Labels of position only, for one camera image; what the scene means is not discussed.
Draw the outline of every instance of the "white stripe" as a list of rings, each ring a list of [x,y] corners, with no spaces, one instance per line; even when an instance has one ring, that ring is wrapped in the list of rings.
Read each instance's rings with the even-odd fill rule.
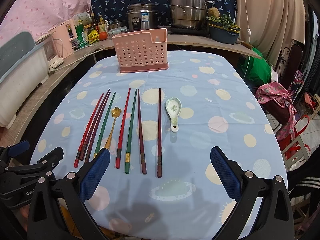
[[[320,187],[319,187],[319,186],[310,185],[310,184],[302,184],[302,183],[299,183],[299,184],[297,184],[297,186],[303,186],[303,187],[314,187],[314,188],[320,189]]]
[[[315,185],[320,185],[320,182],[314,181],[314,180],[303,180],[301,181],[303,183],[311,183],[311,184],[315,184]]]
[[[306,177],[306,178],[304,178],[304,179],[311,179],[311,180],[318,180],[318,181],[320,181],[320,178],[314,178],[314,177]]]

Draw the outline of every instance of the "blue gripper pad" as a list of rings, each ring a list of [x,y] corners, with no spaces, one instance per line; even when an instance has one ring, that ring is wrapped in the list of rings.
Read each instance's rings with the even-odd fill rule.
[[[241,183],[228,165],[228,158],[218,146],[211,149],[210,160],[229,197],[238,202],[241,198]]]
[[[110,163],[110,152],[102,148],[100,153],[92,160],[93,165],[84,176],[79,191],[79,198],[82,203],[90,199],[95,192],[103,174]]]
[[[13,146],[10,146],[9,151],[8,151],[8,156],[14,158],[14,157],[18,156],[19,154],[28,150],[29,147],[30,147],[30,144],[27,140],[24,140],[20,143],[13,145]]]

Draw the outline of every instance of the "polka dot pink fabric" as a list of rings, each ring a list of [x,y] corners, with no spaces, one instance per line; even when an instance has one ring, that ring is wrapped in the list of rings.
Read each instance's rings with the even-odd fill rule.
[[[0,46],[22,31],[36,39],[56,24],[84,12],[90,0],[16,0],[0,25]]]

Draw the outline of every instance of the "perforated plastic basket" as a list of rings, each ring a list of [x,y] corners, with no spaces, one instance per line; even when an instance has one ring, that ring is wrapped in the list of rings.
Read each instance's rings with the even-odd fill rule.
[[[167,29],[121,33],[112,39],[121,73],[168,69]]]

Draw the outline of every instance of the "silver bolt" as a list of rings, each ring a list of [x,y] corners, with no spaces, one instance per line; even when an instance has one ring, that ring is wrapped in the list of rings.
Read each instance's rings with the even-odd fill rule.
[[[74,172],[70,172],[70,173],[67,175],[67,178],[68,178],[68,179],[73,179],[75,176],[76,176],[76,174],[75,174]]]
[[[253,173],[251,171],[246,171],[245,172],[246,177],[248,178],[252,178],[253,177]]]
[[[45,181],[45,178],[44,178],[44,177],[41,177],[41,178],[39,178],[39,180],[38,180],[39,183],[44,183],[44,181]]]
[[[276,176],[276,180],[279,181],[279,182],[281,182],[283,179],[282,179],[281,176],[277,175],[277,176]]]

